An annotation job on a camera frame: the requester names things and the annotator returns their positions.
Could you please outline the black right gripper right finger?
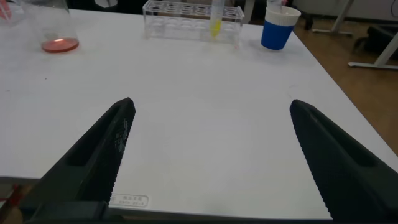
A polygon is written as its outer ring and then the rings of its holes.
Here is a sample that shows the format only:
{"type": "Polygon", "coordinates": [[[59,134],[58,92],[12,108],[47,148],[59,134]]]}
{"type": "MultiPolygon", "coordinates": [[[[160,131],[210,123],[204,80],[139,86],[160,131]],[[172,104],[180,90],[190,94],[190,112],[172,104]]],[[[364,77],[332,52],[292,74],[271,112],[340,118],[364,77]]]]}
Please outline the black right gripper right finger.
{"type": "Polygon", "coordinates": [[[316,107],[293,100],[295,134],[336,222],[396,222],[397,172],[316,107]]]}

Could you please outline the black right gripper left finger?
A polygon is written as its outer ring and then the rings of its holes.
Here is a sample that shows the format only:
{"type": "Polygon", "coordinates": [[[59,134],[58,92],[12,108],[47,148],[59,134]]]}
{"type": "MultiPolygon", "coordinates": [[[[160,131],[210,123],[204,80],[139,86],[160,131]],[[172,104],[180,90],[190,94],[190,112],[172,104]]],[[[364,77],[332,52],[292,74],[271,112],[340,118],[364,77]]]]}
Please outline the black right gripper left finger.
{"type": "Polygon", "coordinates": [[[41,203],[108,202],[136,110],[130,98],[113,104],[35,184],[21,206],[41,203]]]}

